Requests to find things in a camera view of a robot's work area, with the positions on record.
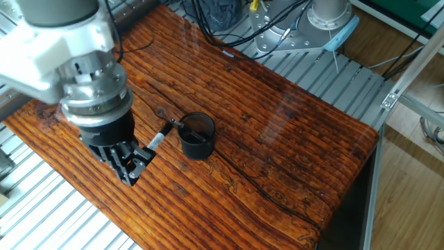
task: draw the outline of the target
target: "green board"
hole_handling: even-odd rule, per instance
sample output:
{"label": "green board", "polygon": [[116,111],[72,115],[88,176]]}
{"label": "green board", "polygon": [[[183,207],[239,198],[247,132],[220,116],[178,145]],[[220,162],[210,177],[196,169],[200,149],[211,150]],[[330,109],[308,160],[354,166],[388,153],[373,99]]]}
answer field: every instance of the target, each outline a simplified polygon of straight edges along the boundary
{"label": "green board", "polygon": [[[439,0],[361,0],[372,8],[388,15],[395,21],[404,24],[414,31],[422,29],[427,22],[421,15],[432,8]],[[429,26],[426,29],[428,36],[434,34],[436,29]]]}

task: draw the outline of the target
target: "wooden table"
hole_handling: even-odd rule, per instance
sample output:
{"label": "wooden table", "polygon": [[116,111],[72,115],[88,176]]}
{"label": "wooden table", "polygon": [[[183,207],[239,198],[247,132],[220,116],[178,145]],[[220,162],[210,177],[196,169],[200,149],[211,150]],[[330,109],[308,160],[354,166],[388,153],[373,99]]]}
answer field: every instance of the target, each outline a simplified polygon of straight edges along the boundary
{"label": "wooden table", "polygon": [[172,117],[216,123],[212,156],[181,152],[177,133],[135,187],[120,183],[54,107],[26,104],[4,123],[144,249],[313,249],[372,153],[377,131],[264,66],[208,45],[160,6],[124,40],[135,135]]}

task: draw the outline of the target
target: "metal bracket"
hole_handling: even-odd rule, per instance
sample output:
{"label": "metal bracket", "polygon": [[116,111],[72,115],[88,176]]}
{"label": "metal bracket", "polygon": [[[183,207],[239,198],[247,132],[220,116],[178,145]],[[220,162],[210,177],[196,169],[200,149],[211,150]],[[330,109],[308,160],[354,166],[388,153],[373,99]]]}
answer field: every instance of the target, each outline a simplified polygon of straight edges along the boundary
{"label": "metal bracket", "polygon": [[395,93],[389,93],[387,97],[383,100],[381,108],[385,108],[386,110],[391,110],[395,106],[399,98],[400,98],[399,95]]}

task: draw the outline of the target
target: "black cup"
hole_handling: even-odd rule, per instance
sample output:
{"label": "black cup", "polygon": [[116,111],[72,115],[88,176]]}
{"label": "black cup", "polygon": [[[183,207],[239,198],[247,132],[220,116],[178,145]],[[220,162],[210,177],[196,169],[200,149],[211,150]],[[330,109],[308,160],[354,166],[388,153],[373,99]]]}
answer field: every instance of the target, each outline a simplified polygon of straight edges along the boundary
{"label": "black cup", "polygon": [[185,125],[184,128],[178,128],[178,134],[186,157],[192,160],[205,160],[211,156],[216,133],[213,120],[204,113],[193,112],[182,117],[180,122]]}

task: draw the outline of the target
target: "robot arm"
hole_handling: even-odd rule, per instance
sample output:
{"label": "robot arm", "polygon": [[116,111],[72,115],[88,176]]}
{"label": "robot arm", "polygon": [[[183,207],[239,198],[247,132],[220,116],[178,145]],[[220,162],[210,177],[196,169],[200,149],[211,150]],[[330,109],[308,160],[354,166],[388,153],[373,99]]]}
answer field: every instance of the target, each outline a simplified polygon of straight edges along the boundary
{"label": "robot arm", "polygon": [[[0,40],[0,81],[45,103],[61,103],[82,143],[120,181],[134,185],[159,142],[134,137],[133,94],[116,62],[106,7],[97,0],[19,0],[25,22]],[[167,124],[166,135],[172,129]]]}

